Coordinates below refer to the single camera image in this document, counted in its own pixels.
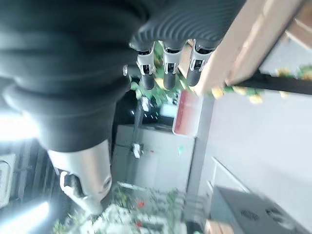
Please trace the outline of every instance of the green leaves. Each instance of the green leaves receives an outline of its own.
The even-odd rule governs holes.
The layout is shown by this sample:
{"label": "green leaves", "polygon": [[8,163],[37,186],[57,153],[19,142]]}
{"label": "green leaves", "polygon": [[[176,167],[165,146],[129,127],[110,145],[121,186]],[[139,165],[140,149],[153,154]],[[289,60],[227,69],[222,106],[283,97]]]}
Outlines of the green leaves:
{"label": "green leaves", "polygon": [[137,90],[139,88],[139,85],[135,82],[131,82],[131,90]]}

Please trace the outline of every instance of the silver metal cylinder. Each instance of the silver metal cylinder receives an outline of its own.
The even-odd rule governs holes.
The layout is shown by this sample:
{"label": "silver metal cylinder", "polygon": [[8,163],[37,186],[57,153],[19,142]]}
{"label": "silver metal cylinder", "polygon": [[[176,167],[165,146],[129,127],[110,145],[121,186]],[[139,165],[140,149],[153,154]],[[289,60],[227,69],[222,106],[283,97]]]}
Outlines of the silver metal cylinder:
{"label": "silver metal cylinder", "polygon": [[[62,170],[62,190],[85,211],[97,215],[102,212],[101,201],[112,185],[108,140],[77,152],[48,151],[54,167]],[[66,177],[75,179],[74,183]]]}

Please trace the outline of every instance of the white cabinet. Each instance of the white cabinet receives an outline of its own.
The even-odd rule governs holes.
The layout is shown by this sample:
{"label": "white cabinet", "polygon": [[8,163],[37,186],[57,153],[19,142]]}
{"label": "white cabinet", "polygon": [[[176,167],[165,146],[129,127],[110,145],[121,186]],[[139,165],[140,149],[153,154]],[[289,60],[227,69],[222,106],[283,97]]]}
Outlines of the white cabinet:
{"label": "white cabinet", "polygon": [[177,188],[185,192],[192,161],[194,139],[153,129],[140,129],[137,142],[144,145],[144,154],[136,159],[128,154],[133,127],[120,125],[113,152],[114,181],[131,178],[128,183],[163,191]]}

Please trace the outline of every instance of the yellow flower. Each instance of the yellow flower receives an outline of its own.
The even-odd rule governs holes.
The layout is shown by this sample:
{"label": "yellow flower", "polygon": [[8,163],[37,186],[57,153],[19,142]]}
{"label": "yellow flower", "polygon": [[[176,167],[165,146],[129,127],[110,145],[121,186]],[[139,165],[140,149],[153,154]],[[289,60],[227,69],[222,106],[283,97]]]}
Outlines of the yellow flower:
{"label": "yellow flower", "polygon": [[249,101],[252,104],[259,104],[259,103],[262,103],[262,98],[260,97],[259,94],[254,94],[254,95],[249,96]]}
{"label": "yellow flower", "polygon": [[213,88],[213,89],[211,90],[211,92],[212,92],[214,98],[217,99],[217,100],[223,95],[223,91],[222,91],[222,89],[219,88],[219,87]]}
{"label": "yellow flower", "polygon": [[287,96],[288,96],[288,92],[279,91],[279,93],[281,94],[281,97],[282,97],[282,98],[287,98]]}
{"label": "yellow flower", "polygon": [[312,72],[304,74],[301,78],[305,80],[312,80]]}
{"label": "yellow flower", "polygon": [[277,69],[277,75],[280,77],[280,76],[287,76],[289,75],[289,69],[287,67],[285,68],[279,68]]}
{"label": "yellow flower", "polygon": [[233,90],[241,95],[246,95],[247,92],[247,88],[246,87],[237,87],[237,86],[233,86]]}
{"label": "yellow flower", "polygon": [[164,79],[162,78],[155,78],[155,82],[158,84],[158,86],[161,88],[161,89],[166,89],[165,86],[164,86]]}

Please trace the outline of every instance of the black metal bar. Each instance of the black metal bar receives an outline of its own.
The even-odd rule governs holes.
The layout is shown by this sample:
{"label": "black metal bar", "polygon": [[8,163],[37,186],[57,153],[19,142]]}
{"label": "black metal bar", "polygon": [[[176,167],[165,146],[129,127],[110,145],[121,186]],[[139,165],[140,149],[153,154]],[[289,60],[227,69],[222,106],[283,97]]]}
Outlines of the black metal bar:
{"label": "black metal bar", "polygon": [[44,149],[39,147],[37,155],[38,156],[37,156],[37,162],[36,162],[36,167],[35,167],[32,198],[36,197],[39,191],[40,177],[42,176],[41,170],[42,170],[43,160],[44,160]]}
{"label": "black metal bar", "polygon": [[312,81],[310,80],[273,77],[268,74],[262,74],[259,71],[250,79],[236,84],[235,86],[312,95]]}
{"label": "black metal bar", "polygon": [[[32,147],[32,140],[27,140],[25,142],[25,148],[23,153],[21,154],[21,168],[27,168],[29,165],[29,160],[30,160],[30,153],[31,153],[31,147]],[[21,203],[24,201],[24,194],[25,194],[25,189],[27,185],[27,170],[23,170],[20,172],[19,175],[19,188],[18,188],[18,196],[21,200]]]}

